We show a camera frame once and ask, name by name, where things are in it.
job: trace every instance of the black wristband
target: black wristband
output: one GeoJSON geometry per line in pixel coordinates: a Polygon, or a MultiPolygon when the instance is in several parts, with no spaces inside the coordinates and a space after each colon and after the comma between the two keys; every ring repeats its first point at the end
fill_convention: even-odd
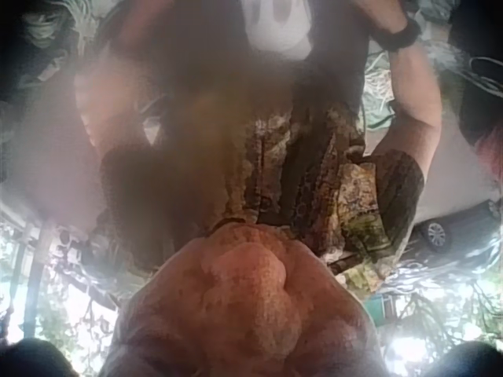
{"type": "Polygon", "coordinates": [[[373,37],[379,46],[386,51],[396,52],[399,49],[405,49],[415,43],[421,34],[421,27],[412,19],[408,19],[407,26],[402,31],[391,34],[382,30],[375,30],[373,37]]]}

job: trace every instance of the man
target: man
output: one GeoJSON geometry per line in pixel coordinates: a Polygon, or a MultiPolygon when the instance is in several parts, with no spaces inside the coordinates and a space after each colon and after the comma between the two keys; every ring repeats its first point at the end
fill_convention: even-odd
{"type": "MultiPolygon", "coordinates": [[[[364,157],[351,91],[320,68],[317,2],[300,64],[219,34],[229,19],[245,36],[239,12],[212,9],[222,3],[131,3],[114,53],[76,83],[123,249],[140,268],[163,264],[123,308],[101,375],[387,375],[355,296],[372,294],[402,253],[439,142],[439,88],[419,30],[398,0],[341,2],[390,51],[398,103],[364,157]],[[152,147],[134,99],[151,98],[153,68],[130,56],[166,8],[180,27],[184,10],[198,11],[219,38],[171,35],[165,51],[180,55],[166,59],[169,122],[152,147]]],[[[279,3],[288,16],[292,3],[279,3]]]]}

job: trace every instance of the hubcap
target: hubcap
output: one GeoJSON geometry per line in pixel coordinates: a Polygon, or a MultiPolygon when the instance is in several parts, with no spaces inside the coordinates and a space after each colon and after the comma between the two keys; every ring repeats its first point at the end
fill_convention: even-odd
{"type": "Polygon", "coordinates": [[[432,222],[428,226],[428,239],[435,246],[442,247],[446,243],[446,231],[440,224],[432,222]]]}

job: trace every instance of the car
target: car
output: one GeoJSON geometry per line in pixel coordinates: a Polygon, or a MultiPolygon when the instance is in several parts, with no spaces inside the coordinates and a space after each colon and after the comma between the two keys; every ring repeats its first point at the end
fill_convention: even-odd
{"type": "Polygon", "coordinates": [[[477,279],[501,256],[501,199],[416,224],[397,268],[380,293],[477,279]]]}

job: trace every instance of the tire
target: tire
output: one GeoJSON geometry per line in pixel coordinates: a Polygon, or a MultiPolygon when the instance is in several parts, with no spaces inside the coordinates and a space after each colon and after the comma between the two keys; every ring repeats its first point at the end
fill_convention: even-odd
{"type": "Polygon", "coordinates": [[[451,245],[449,229],[440,221],[430,220],[421,225],[421,234],[433,251],[447,252],[451,245]]]}

